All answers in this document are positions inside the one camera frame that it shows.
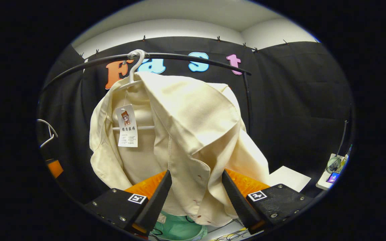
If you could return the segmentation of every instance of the pink letter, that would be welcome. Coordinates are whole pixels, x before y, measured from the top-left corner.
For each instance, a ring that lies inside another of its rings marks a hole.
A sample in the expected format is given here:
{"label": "pink letter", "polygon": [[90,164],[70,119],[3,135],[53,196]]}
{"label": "pink letter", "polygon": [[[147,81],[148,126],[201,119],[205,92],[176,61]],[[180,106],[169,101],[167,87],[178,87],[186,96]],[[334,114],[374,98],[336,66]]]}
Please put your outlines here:
{"label": "pink letter", "polygon": [[[236,55],[229,55],[229,56],[226,57],[226,59],[230,61],[230,65],[233,66],[233,67],[238,67],[238,63],[241,62],[241,60],[238,59],[238,58],[236,57]],[[232,72],[233,72],[235,75],[242,75],[241,72],[238,72],[238,71],[236,71],[236,70],[232,70]]]}

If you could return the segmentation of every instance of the white paper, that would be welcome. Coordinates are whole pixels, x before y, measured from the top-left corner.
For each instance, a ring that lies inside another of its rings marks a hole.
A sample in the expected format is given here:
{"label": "white paper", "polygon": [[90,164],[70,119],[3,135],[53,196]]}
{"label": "white paper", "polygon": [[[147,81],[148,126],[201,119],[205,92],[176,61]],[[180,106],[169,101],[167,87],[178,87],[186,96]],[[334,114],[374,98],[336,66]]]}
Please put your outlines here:
{"label": "white paper", "polygon": [[307,177],[285,166],[280,167],[278,170],[270,174],[269,179],[269,183],[266,183],[269,186],[274,186],[281,183],[297,192],[300,192],[311,180],[310,177]]}
{"label": "white paper", "polygon": [[138,147],[138,127],[132,104],[117,108],[118,124],[120,127],[119,147]]}

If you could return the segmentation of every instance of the price tag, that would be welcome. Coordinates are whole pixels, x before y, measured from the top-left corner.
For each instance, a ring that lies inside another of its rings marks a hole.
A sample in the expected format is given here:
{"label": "price tag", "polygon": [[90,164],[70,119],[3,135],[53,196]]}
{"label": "price tag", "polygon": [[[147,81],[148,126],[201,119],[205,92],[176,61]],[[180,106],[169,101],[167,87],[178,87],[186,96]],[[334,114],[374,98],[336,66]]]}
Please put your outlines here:
{"label": "price tag", "polygon": [[118,125],[120,126],[119,147],[138,147],[138,126],[132,104],[117,108]]}

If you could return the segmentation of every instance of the cream shirt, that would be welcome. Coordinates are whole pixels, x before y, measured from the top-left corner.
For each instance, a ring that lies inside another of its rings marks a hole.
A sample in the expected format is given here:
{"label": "cream shirt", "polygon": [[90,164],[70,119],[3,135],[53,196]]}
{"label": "cream shirt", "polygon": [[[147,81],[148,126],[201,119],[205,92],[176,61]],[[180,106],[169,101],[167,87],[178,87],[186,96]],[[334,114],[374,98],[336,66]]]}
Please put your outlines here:
{"label": "cream shirt", "polygon": [[[201,225],[224,226],[238,218],[221,182],[224,168],[262,183],[269,169],[230,88],[149,72],[136,72],[134,80],[143,82],[118,91],[128,78],[113,84],[93,111],[90,162],[96,175],[124,190],[168,169],[172,186],[163,211]],[[128,104],[139,127],[155,126],[138,130],[137,148],[118,147],[119,131],[112,130],[118,127],[114,110]]]}

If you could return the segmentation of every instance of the white hanger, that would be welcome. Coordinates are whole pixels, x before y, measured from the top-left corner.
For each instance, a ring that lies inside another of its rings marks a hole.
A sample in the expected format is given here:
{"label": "white hanger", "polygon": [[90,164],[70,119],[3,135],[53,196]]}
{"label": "white hanger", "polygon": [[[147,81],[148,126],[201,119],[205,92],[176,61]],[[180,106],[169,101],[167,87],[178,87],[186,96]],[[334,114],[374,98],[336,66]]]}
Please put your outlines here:
{"label": "white hanger", "polygon": [[46,123],[46,124],[49,126],[50,139],[48,139],[47,141],[45,141],[44,143],[42,143],[42,144],[40,145],[40,148],[42,148],[45,144],[49,143],[49,141],[53,140],[53,138],[55,137],[55,135],[56,135],[56,137],[58,137],[58,134],[57,134],[56,131],[53,129],[53,127],[52,127],[48,122],[46,122],[45,120],[43,120],[43,119],[37,119],[37,122],[43,122],[43,123]]}
{"label": "white hanger", "polygon": [[[135,50],[133,50],[132,52],[128,53],[127,56],[129,57],[129,59],[134,59],[135,56],[139,56],[139,60],[138,60],[138,62],[132,67],[132,69],[129,71],[129,83],[120,86],[119,88],[117,88],[117,89],[114,90],[114,91],[117,91],[117,90],[123,90],[123,89],[129,88],[129,87],[131,87],[131,86],[133,86],[133,85],[135,85],[135,84],[140,84],[140,83],[142,83],[142,80],[133,81],[133,74],[134,74],[135,70],[138,69],[138,67],[142,64],[142,61],[144,61],[144,59],[145,59],[145,52],[144,52],[144,50],[141,50],[141,49],[135,49]],[[120,128],[112,128],[112,129],[113,129],[113,130],[118,130],[118,131],[120,131]],[[142,127],[138,127],[138,130],[150,130],[150,129],[154,129],[154,126],[142,126]]]}

